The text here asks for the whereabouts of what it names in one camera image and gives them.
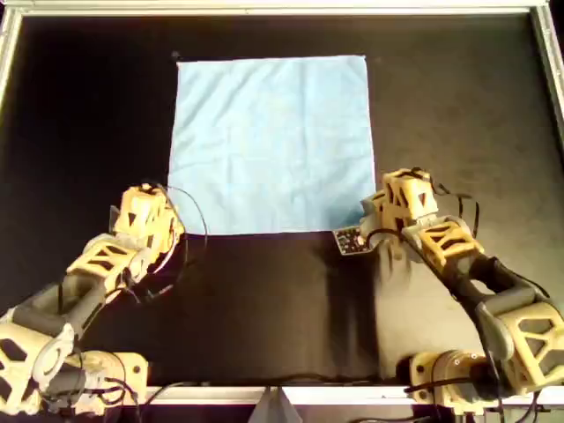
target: circuit board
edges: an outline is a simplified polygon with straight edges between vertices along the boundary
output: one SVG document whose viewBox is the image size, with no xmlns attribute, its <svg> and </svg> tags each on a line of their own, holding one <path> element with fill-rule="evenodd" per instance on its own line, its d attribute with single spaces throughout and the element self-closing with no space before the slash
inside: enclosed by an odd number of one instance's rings
<svg viewBox="0 0 564 423">
<path fill-rule="evenodd" d="M 333 231 L 335 241 L 342 256 L 352 256 L 355 254 L 365 254 L 372 249 L 366 243 L 359 243 L 360 227 L 348 226 Z"/>
</svg>

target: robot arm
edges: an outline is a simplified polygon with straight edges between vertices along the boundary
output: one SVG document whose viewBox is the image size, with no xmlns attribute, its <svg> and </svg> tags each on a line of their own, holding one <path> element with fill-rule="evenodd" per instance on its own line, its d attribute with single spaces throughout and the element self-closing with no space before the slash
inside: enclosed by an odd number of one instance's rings
<svg viewBox="0 0 564 423">
<path fill-rule="evenodd" d="M 123 193 L 112 234 L 90 240 L 63 281 L 47 286 L 0 319 L 0 411 L 52 409 L 102 414 L 145 397 L 147 362 L 135 353 L 77 352 L 97 313 L 136 284 L 184 227 L 166 192 L 144 184 Z M 127 383 L 127 390 L 121 381 Z"/>
<path fill-rule="evenodd" d="M 563 314 L 548 294 L 486 256 L 462 219 L 436 215 L 428 173 L 401 169 L 386 174 L 383 186 L 362 201 L 367 216 L 360 226 L 335 232 L 341 253 L 361 254 L 383 242 L 390 256 L 403 256 L 402 243 L 409 244 L 408 256 L 425 263 L 472 319 L 488 356 L 459 351 L 417 354 L 410 365 L 412 384 L 471 379 L 435 388 L 434 401 L 457 414 L 481 414 L 500 393 L 522 395 L 564 380 Z M 493 293 L 482 293 L 473 280 Z M 433 403 L 429 393 L 413 391 L 415 399 L 426 404 Z"/>
</svg>

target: black table surface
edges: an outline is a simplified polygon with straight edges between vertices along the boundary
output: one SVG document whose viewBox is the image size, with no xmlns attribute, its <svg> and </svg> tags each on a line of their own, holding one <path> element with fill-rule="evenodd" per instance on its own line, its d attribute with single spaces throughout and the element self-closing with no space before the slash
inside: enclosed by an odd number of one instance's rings
<svg viewBox="0 0 564 423">
<path fill-rule="evenodd" d="M 58 280 L 128 186 L 166 180 L 173 55 L 365 55 L 378 174 L 421 166 L 473 194 L 486 248 L 562 291 L 564 177 L 527 16 L 25 18 L 0 116 L 3 309 Z M 329 233 L 212 236 L 174 290 L 118 299 L 83 347 L 142 353 L 151 383 L 381 374 L 419 333 L 377 323 L 424 320 L 430 291 L 379 305 L 377 266 L 340 257 Z"/>
</svg>

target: metal frame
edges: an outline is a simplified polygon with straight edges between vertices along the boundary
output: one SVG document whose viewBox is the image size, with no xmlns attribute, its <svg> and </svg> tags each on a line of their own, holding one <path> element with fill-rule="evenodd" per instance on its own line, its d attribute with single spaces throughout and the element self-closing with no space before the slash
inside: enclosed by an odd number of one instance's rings
<svg viewBox="0 0 564 423">
<path fill-rule="evenodd" d="M 529 13 L 536 28 L 564 153 L 564 65 L 546 0 L 4 0 L 0 33 L 0 107 L 23 17 L 146 15 L 383 15 Z M 148 395 L 159 387 L 149 387 Z M 155 404 L 257 404 L 264 387 L 176 387 Z M 284 387 L 293 404 L 414 405 L 401 386 Z M 523 405 L 531 397 L 512 397 Z M 564 387 L 545 388 L 540 404 L 564 404 Z"/>
</svg>

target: light blue cloth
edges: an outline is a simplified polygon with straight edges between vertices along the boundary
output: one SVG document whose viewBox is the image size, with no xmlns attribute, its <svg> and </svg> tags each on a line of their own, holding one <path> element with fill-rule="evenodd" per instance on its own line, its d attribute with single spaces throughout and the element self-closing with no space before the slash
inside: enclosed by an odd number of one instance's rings
<svg viewBox="0 0 564 423">
<path fill-rule="evenodd" d="M 358 224 L 375 192 L 362 56 L 178 63 L 168 184 L 210 234 Z M 171 190 L 187 231 L 196 208 Z"/>
</svg>

